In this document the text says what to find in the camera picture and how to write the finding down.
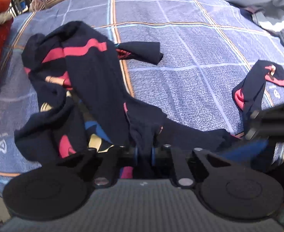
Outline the navy pink Mickey shirt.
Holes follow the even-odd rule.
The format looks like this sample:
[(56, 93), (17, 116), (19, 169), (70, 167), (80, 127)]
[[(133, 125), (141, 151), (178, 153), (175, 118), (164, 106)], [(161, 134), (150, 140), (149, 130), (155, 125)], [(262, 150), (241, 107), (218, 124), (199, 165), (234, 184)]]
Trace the navy pink Mickey shirt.
[(48, 35), (32, 35), (22, 63), (38, 97), (39, 111), (14, 133), (29, 161), (47, 164), (87, 148), (108, 152), (116, 146), (137, 153), (137, 175), (151, 175), (154, 147), (195, 147), (249, 162), (252, 169), (284, 181), (284, 163), (272, 165), (274, 147), (245, 147), (224, 129), (200, 131), (167, 118), (159, 108), (132, 97), (119, 62), (158, 64), (158, 42), (114, 44), (82, 21), (71, 21)]

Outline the blue plaid bed sheet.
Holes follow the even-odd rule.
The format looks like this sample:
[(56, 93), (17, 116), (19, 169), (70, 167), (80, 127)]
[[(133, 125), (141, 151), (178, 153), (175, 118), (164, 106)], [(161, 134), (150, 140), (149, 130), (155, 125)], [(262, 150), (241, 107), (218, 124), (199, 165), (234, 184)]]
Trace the blue plaid bed sheet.
[(280, 39), (222, 0), (66, 0), (17, 16), (0, 63), (0, 195), (15, 175), (36, 168), (14, 144), (14, 131), (37, 112), (37, 95), (23, 70), (28, 39), (80, 20), (115, 43), (157, 41), (157, 65), (121, 63), (131, 93), (170, 119), (208, 131), (243, 130), (232, 89), (258, 60), (284, 68)]

